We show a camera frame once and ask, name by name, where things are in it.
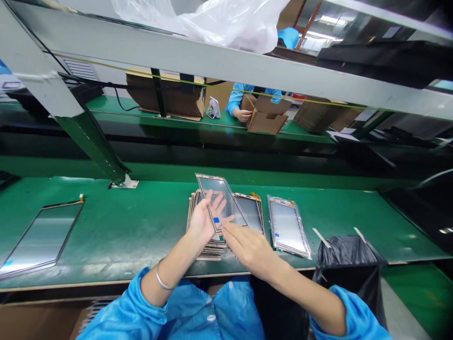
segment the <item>blue uniform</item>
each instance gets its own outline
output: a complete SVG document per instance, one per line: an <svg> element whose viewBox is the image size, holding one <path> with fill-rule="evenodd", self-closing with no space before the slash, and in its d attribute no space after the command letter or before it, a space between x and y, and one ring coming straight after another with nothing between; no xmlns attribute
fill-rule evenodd
<svg viewBox="0 0 453 340"><path fill-rule="evenodd" d="M121 297L99 311L78 340L265 339L248 276L230 281L213 297L181 280L167 303L154 307L140 290L140 281L149 271L144 268L138 273ZM338 286L331 291L346 306L347 339L391 339L357 295ZM318 340L340 339L311 323Z"/></svg>
<svg viewBox="0 0 453 340"><path fill-rule="evenodd" d="M241 83L235 83L233 86L233 90L230 95L230 100L228 102L228 105L226 106L226 110L230 113L232 117L233 116L233 111L235 109L239 109L239 104L241 103L242 96L244 95L244 92L239 92L239 91L254 91L255 87L253 85L246 85L246 84L241 84ZM271 94L274 96L281 96L282 92L280 90L273 90L273 89L266 89L264 91L266 94ZM272 101L275 104L280 103L280 98L272 98Z"/></svg>
<svg viewBox="0 0 453 340"><path fill-rule="evenodd" d="M293 50L296 47L297 42L299 41L299 31L292 27L288 27L278 31L278 37L283 39L287 48ZM244 95L243 92L239 92L238 90L254 91L255 86L240 83L236 83L233 86L233 91L231 92L230 100L228 102L228 105L226 106L226 110L230 113L231 116L233 116L233 111L235 109L239 109L239 104L241 103L242 96ZM282 92L280 90L273 89L266 89L264 93L271 94L274 96L282 95ZM280 102L280 98L272 98L272 101L275 104L278 104Z"/></svg>

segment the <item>ceiling light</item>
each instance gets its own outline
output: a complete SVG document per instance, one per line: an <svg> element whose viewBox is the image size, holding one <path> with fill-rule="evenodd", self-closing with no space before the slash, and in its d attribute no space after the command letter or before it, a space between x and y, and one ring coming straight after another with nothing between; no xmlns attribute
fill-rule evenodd
<svg viewBox="0 0 453 340"><path fill-rule="evenodd" d="M340 41L340 40L343 41L342 39L338 39L337 37L333 37L333 36L330 36L330 35L317 33L317 32L314 32L314 31L307 31L307 34L308 35L313 35L313 36L319 37L319 38L324 38L324 39L330 39L330 40L335 40L335 41Z"/></svg>
<svg viewBox="0 0 453 340"><path fill-rule="evenodd" d="M344 26L344 25L346 25L346 22L347 22L346 20L337 19L337 18L328 17L328 16L321 16L321 19L319 19L319 21L322 21L322 22L325 22L328 24L339 25L339 26Z"/></svg>

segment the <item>silver bracelet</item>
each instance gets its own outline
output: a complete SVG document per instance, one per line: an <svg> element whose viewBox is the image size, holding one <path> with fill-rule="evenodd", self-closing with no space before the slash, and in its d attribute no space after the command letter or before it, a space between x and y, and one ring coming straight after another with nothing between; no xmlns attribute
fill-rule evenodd
<svg viewBox="0 0 453 340"><path fill-rule="evenodd" d="M164 289L166 289L166 290L173 290L173 289L175 289L175 287L171 288L171 287L169 287L169 286L164 285L164 283L162 282L162 280L161 280L160 277L159 277L159 264L160 264L160 262L161 262L162 260L163 260L163 259L161 259L161 260L159 261L159 263L157 263L157 265L156 265L156 277L157 277L157 281L159 281L159 284L162 286L162 288L164 288Z"/></svg>

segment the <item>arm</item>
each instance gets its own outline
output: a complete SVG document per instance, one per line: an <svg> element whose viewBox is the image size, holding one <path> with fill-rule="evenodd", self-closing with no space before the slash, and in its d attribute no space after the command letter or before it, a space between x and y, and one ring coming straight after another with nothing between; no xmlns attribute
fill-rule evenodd
<svg viewBox="0 0 453 340"><path fill-rule="evenodd" d="M300 275L280 259L264 235L233 223L223 228L228 246L256 277L305 308L323 332L346 334L346 308L336 294Z"/></svg>
<svg viewBox="0 0 453 340"><path fill-rule="evenodd" d="M231 91L230 100L228 101L228 105L226 106L226 110L229 114L234 117L233 112L234 110L239 110L239 104L241 103L242 97L244 96L245 85L241 83L235 83L233 86L233 90Z"/></svg>
<svg viewBox="0 0 453 340"><path fill-rule="evenodd" d="M246 123L252 116L251 111L241 110L239 108L239 104L241 103L242 97L244 96L244 92L240 91L251 91L251 87L249 85L244 85L241 83L235 83L233 86L233 90L230 95L230 100L228 105L226 106L226 110L232 117L236 117L239 121Z"/></svg>
<svg viewBox="0 0 453 340"><path fill-rule="evenodd" d="M194 209L188 232L159 264L159 277L169 287L178 285L190 265L214 235L208 212L218 214L227 204L222 195L211 203L212 190ZM222 222L231 221L234 216ZM99 311L78 340L87 339L155 339L167 322L166 301L172 290L163 288L156 267L146 267L129 284L124 294Z"/></svg>
<svg viewBox="0 0 453 340"><path fill-rule="evenodd" d="M266 94L271 94L273 96L278 96L278 97L281 97L283 96L282 92L280 90L273 90L273 89L266 89L264 91L264 93ZM272 101L275 103L275 104L278 104L280 103L282 99L281 98L275 98L275 97L272 97Z"/></svg>

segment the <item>yellow wire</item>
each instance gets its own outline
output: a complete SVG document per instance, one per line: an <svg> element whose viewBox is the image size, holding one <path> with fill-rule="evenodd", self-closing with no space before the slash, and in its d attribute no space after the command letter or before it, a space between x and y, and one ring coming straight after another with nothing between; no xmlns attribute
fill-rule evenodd
<svg viewBox="0 0 453 340"><path fill-rule="evenodd" d="M100 63L100 62L97 62L97 61L91 61L91 60L85 60L85 59L81 59L81 58L70 57L70 56L66 56L66 55L63 55L63 54L57 54L57 53L54 53L54 54L56 56L59 56L59 57L62 57L62 58L66 58L66 59L72 59L72 60L76 60L76 61L86 62L86 63L89 63L89 64L95 64L95 65L100 65L100 66L105 66L105 67L109 67L109 68L115 68L115 69L126 71L126 72L134 72L134 73L138 73L138 74L143 74L145 76L149 76L150 75L148 72L130 70L128 68L121 68L121 67L118 67L118 66L104 64L104 63ZM180 83L192 84L192 85L197 85L197 86L204 86L204 87L215 86L215 85L194 83L194 82L187 81L187 80L176 80L176 79L168 78L168 77L165 77L165 76L155 76L155 75L152 75L152 76L156 77L156 78L163 79L163 80L177 81L177 82L180 82ZM217 86L217 85L216 85L216 89L222 89L222 90L229 91L229 92L231 91L231 88L223 87L223 86ZM264 95L264 96L273 97L273 98L281 98L281 99L288 98L286 96L277 96L277 95L272 95L272 94L267 94L267 93L258 93L258 92L254 92L254 91L246 91L246 90L235 90L235 91L248 93L248 94L259 94L259 95ZM320 102L320 101L314 101L314 100L310 100L310 99L301 99L301 98L293 98L293 97L291 97L291 99L292 100L297 100L297 101L300 101L300 102L312 102L312 103L316 103L316 104L341 106L341 107L347 107L347 108L352 108L352 109L365 109L366 108L364 106L353 106L353 105L339 104L339 103L334 103L334 102Z"/></svg>

